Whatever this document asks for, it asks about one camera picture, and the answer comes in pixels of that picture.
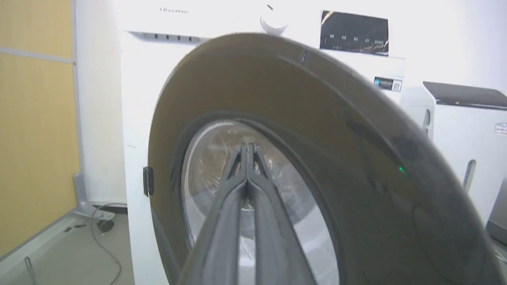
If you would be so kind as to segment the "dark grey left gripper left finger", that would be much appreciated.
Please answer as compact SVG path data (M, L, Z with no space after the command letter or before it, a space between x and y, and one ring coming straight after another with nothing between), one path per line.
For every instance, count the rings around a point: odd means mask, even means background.
M240 218L246 199L248 150L236 148L178 283L235 285L238 282Z

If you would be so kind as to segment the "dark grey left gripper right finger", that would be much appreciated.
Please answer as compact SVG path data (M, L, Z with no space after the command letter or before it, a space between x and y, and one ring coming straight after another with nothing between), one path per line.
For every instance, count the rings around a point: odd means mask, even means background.
M315 285L284 202L254 144L248 145L248 194L255 208L255 283Z

